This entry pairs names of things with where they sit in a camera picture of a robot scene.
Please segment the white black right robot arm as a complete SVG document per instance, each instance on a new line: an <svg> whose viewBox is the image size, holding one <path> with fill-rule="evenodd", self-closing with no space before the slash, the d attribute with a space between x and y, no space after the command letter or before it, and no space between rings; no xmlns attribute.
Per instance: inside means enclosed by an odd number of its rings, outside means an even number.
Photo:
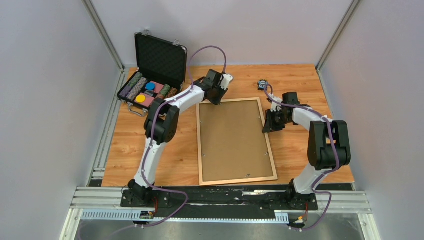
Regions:
<svg viewBox="0 0 424 240"><path fill-rule="evenodd" d="M327 175L350 163L348 126L344 120L332 120L301 104L296 92L287 92L282 97L270 93L266 96L271 108L265 112L264 134L282 131L290 123L308 131L308 164L290 181L285 195L286 204L298 209L305 203L305 196L316 194L316 187Z"/></svg>

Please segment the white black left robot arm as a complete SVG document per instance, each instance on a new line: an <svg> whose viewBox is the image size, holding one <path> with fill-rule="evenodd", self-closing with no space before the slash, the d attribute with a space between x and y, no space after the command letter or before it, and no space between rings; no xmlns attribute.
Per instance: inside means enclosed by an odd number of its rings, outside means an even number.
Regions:
<svg viewBox="0 0 424 240"><path fill-rule="evenodd" d="M142 207L152 203L160 158L177 133L180 115L205 100L219 105L233 79L228 73L211 69L205 77L193 81L181 93L153 101L144 123L146 140L140 166L134 178L128 182L128 190L123 194L127 200Z"/></svg>

